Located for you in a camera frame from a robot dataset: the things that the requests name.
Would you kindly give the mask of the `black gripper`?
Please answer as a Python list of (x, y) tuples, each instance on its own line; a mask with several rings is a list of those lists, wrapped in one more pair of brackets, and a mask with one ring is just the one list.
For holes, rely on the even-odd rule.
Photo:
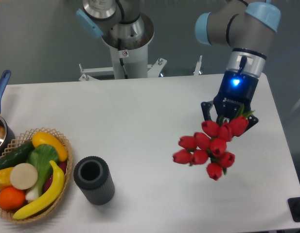
[[(232, 120), (241, 106), (243, 112), (251, 111), (251, 101), (256, 90), (258, 79), (245, 74), (237, 74), (233, 71), (224, 73), (218, 94), (211, 101), (201, 102), (201, 109), (204, 120), (212, 120), (211, 109), (215, 106), (218, 117), (225, 117)], [(255, 126), (259, 119), (251, 114), (248, 118), (248, 125), (245, 132)]]

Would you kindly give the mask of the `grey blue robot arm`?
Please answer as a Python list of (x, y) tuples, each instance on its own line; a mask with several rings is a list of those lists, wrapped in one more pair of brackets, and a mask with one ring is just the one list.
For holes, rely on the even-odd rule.
[[(88, 34), (109, 47), (116, 79), (160, 74), (160, 63), (148, 64), (154, 25), (138, 0), (85, 0), (76, 18)], [(268, 0), (229, 0), (220, 11), (197, 19), (194, 34), (199, 43), (232, 48), (218, 94), (201, 103), (205, 120), (214, 108), (217, 123), (244, 116), (250, 129), (258, 122), (250, 104), (280, 19), (280, 10)]]

